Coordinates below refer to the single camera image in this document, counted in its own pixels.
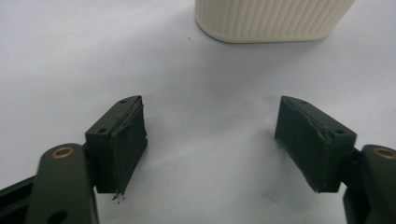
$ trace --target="white surface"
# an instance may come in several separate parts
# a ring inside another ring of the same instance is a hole
[[[228,43],[316,40],[327,36],[355,0],[195,0],[195,19]]]
[[[357,1],[319,42],[230,45],[192,0],[1,1],[0,188],[142,94],[148,148],[101,223],[346,223],[273,138],[281,95],[396,148],[396,2]]]

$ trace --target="white container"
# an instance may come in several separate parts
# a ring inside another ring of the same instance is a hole
[[[195,0],[195,19],[229,43],[308,41],[328,35],[355,0]]]

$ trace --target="mounting hole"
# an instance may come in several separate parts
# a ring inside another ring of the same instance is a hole
[[[48,219],[48,223],[49,224],[59,224],[59,223],[62,223],[66,218],[67,218],[67,212],[64,210],[61,210],[61,211],[58,211],[58,212],[52,214]]]
[[[342,131],[342,130],[339,130],[339,129],[335,130],[335,132],[336,132],[336,133],[339,133],[339,134],[343,134],[343,133],[345,133],[344,131]]]
[[[96,130],[97,133],[105,133],[106,131],[107,131],[107,129],[105,129],[105,128]]]
[[[73,151],[74,149],[72,147],[61,147],[52,152],[52,157],[55,159],[68,157],[73,153]]]
[[[385,159],[396,160],[396,152],[387,148],[377,147],[374,149],[376,155]]]

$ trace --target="white table surface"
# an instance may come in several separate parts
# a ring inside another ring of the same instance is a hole
[[[396,148],[396,1],[358,0],[327,38],[230,45],[192,0],[0,1],[0,189],[46,150],[84,143],[141,94],[148,148],[126,199],[97,195],[101,223],[346,223],[274,140],[281,95]]]

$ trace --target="ribbed white container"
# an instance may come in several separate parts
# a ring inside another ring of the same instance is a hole
[[[328,35],[355,0],[195,0],[195,19],[230,43],[308,41]]]

